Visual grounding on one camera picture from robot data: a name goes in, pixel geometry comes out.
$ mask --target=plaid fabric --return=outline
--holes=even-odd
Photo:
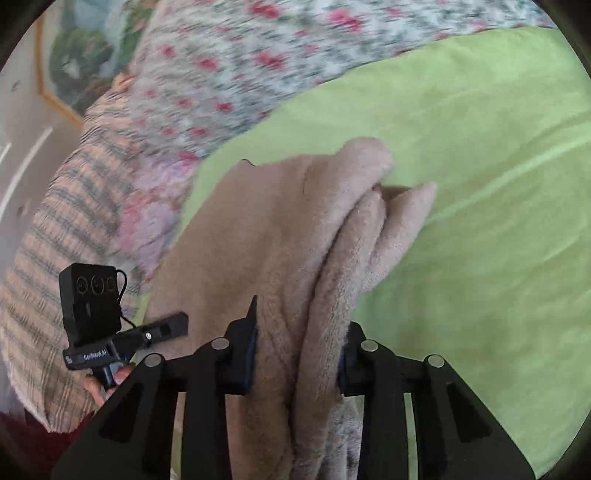
[[[73,262],[103,264],[132,192],[137,153],[127,95],[88,110],[80,147],[60,167],[0,288],[0,346],[14,389],[49,431],[77,427],[94,404],[82,372],[64,366],[58,275]]]

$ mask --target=picture frame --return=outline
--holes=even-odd
[[[35,25],[37,90],[70,122],[125,71],[158,0],[57,0]]]

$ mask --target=dark red fabric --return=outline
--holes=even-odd
[[[50,469],[70,444],[78,438],[93,415],[94,412],[89,413],[76,430],[70,433],[47,432],[41,424],[27,425],[4,413],[0,413],[0,422],[27,458],[42,469]]]

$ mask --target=pink floral pattern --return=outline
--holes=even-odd
[[[450,35],[553,27],[532,0],[161,0],[129,103],[146,149],[114,250],[149,280],[203,159],[281,102]]]

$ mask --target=green bedsheet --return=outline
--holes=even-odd
[[[591,81],[558,31],[450,38],[287,102],[203,165],[186,225],[224,172],[381,138],[387,183],[434,180],[434,212],[355,320],[400,355],[444,355],[537,475],[591,408]]]

